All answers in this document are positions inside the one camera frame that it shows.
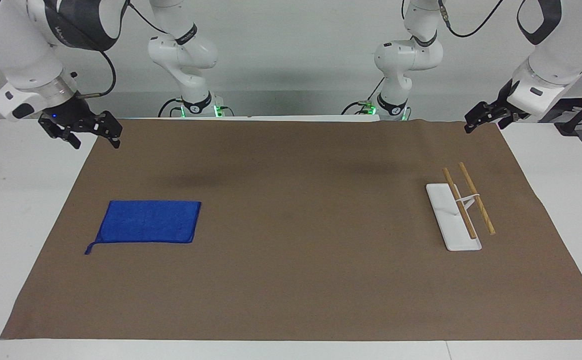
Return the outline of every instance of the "white rectangular base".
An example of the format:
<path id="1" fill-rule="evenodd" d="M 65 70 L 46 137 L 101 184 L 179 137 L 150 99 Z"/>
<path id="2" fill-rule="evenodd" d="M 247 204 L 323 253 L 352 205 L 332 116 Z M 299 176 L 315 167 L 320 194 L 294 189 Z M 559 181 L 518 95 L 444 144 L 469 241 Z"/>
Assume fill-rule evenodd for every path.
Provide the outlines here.
<path id="1" fill-rule="evenodd" d="M 431 201 L 437 224 L 449 251 L 478 251 L 483 248 L 480 239 L 471 239 L 462 220 L 456 199 L 448 184 L 427 184 L 426 192 Z"/>

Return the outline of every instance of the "brown tablecloth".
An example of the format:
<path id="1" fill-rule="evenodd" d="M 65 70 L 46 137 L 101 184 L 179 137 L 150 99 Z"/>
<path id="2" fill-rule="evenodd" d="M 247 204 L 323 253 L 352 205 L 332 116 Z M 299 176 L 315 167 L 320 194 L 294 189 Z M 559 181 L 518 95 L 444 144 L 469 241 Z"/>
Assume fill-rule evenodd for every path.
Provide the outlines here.
<path id="1" fill-rule="evenodd" d="M 123 122 L 1 337 L 582 339 L 582 275 L 494 125 Z M 447 251 L 425 186 L 465 162 L 497 235 Z M 192 200 L 191 244 L 99 244 L 110 200 Z"/>

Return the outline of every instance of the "blue cloth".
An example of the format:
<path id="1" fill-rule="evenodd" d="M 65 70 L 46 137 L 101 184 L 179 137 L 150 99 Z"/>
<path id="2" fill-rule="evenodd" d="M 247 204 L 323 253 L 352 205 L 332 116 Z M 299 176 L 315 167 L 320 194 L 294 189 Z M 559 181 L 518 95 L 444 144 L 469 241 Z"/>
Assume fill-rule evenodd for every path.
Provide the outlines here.
<path id="1" fill-rule="evenodd" d="M 199 212 L 198 201 L 111 201 L 84 254 L 95 244 L 191 243 Z"/>

